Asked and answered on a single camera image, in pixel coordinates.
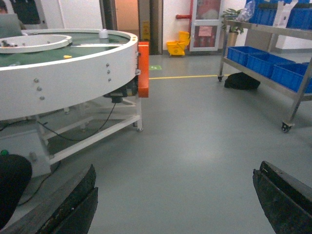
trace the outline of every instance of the black bag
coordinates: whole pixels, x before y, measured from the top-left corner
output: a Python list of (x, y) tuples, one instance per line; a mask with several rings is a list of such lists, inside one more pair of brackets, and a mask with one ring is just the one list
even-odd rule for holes
[(260, 85), (260, 82), (249, 75), (240, 72), (229, 75), (229, 77), (224, 82), (225, 88), (233, 88), (240, 90), (250, 90), (257, 89)]

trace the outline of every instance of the yellow warning sign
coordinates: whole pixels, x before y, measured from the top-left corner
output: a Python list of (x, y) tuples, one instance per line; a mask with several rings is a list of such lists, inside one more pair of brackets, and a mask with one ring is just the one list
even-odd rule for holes
[(150, 22), (149, 21), (142, 21), (142, 39), (144, 41), (151, 40), (151, 29), (150, 29)]

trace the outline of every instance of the caster wheel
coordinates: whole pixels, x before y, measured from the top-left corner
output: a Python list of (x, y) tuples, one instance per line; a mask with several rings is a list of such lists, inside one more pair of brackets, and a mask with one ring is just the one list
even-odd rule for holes
[(283, 123), (283, 125), (282, 125), (282, 131), (283, 131), (284, 133), (289, 132), (289, 130), (290, 130), (291, 128), (292, 128), (292, 127), (289, 126), (289, 125), (287, 125), (286, 123)]

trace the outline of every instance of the white cylinder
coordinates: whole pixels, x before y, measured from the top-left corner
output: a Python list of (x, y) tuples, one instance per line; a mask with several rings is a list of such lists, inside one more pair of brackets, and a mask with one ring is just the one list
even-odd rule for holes
[(107, 32), (107, 30), (106, 30), (106, 29), (101, 30), (101, 31), (98, 33), (98, 36), (99, 36), (99, 38), (101, 38), (101, 39), (106, 39), (106, 38), (108, 38), (108, 32)]

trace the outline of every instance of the doorway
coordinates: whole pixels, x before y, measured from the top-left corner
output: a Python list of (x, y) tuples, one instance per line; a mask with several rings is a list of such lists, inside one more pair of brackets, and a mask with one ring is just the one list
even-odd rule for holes
[(139, 37), (138, 1), (115, 0), (117, 30), (133, 33)]
[(100, 0), (103, 25), (150, 42), (150, 55), (162, 54), (163, 0)]

